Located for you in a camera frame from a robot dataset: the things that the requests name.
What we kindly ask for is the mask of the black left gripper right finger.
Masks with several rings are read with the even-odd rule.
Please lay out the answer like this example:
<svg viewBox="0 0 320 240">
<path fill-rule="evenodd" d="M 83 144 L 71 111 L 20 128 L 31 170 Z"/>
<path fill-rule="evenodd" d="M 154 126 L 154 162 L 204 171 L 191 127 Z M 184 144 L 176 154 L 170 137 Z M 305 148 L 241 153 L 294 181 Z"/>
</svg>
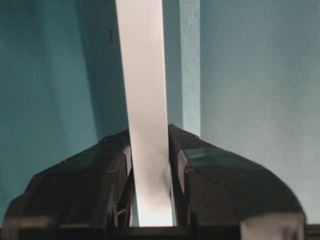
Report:
<svg viewBox="0 0 320 240">
<path fill-rule="evenodd" d="M 264 166 L 168 126 L 179 226 L 212 239 L 303 240 L 306 216 L 293 191 Z"/>
</svg>

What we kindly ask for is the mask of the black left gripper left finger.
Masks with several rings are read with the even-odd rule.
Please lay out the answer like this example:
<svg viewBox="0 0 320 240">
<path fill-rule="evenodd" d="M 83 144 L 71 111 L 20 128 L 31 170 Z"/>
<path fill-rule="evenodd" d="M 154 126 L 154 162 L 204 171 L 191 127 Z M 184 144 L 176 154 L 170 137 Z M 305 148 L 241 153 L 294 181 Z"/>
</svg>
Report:
<svg viewBox="0 0 320 240">
<path fill-rule="evenodd" d="M 32 177 L 11 201 L 3 240 L 103 240 L 128 227 L 133 201 L 127 130 L 104 137 Z"/>
</svg>

